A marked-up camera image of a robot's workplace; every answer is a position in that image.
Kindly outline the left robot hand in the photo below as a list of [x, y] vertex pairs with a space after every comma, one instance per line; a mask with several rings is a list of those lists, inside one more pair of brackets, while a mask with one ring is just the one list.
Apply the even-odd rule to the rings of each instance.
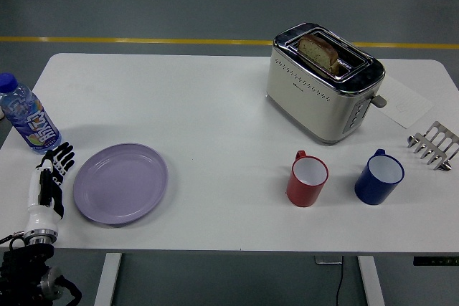
[[40, 232], [57, 236], [57, 224], [64, 216], [62, 185], [75, 164], [73, 146], [68, 142], [45, 153], [32, 172], [29, 185], [29, 220], [24, 234]]

